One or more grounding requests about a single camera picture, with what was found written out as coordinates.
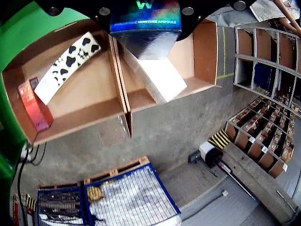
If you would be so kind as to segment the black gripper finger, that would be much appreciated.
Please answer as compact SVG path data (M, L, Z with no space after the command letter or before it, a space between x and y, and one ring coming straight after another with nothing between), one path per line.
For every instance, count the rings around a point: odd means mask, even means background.
M94 20L107 33L110 33L110 0L36 0L48 15L58 16L65 8L73 9Z
M238 0L179 0L182 32L176 41L187 38L206 17L220 8L233 7Z

